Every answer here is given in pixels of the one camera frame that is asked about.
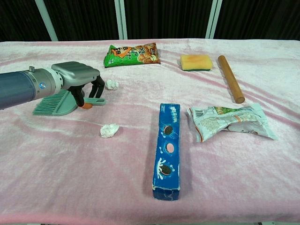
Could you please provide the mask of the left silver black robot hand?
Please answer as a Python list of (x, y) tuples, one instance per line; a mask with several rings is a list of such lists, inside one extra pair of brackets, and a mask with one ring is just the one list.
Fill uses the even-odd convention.
[(99, 70), (76, 61), (56, 63), (51, 66), (51, 69), (62, 77), (62, 88), (71, 92), (78, 107), (83, 109), (92, 107), (91, 103), (84, 101), (82, 94), (82, 88), (88, 83), (92, 84), (89, 97), (101, 97), (105, 81), (101, 78)]

